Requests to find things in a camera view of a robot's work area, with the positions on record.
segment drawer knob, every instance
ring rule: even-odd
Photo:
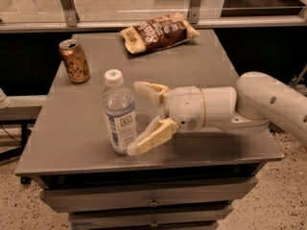
[[[150,202],[150,206],[151,207],[156,207],[159,206],[159,203],[157,201],[155,201],[155,198],[153,197],[152,202]]]
[[[151,224],[151,227],[157,227],[157,226],[159,226],[159,224],[155,222],[155,218],[154,218],[153,223]]]

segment snack bag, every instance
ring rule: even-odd
[[[179,12],[148,20],[121,31],[129,52],[137,54],[173,47],[200,35]]]

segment cable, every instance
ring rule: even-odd
[[[18,142],[19,144],[21,144],[21,141],[16,140],[15,138],[13,138],[4,128],[3,126],[0,126],[14,141]]]

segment bottle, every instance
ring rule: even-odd
[[[137,137],[134,97],[124,85],[121,71],[107,71],[105,82],[101,104],[105,112],[107,135],[115,151],[126,154],[128,144]]]

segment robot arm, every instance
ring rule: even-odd
[[[137,155],[157,147],[176,132],[201,132],[217,127],[227,133],[253,134],[275,123],[307,146],[307,99],[269,75],[249,72],[236,88],[194,86],[170,90],[165,85],[137,82],[137,92],[155,105],[164,106],[165,120],[153,119],[128,147]]]

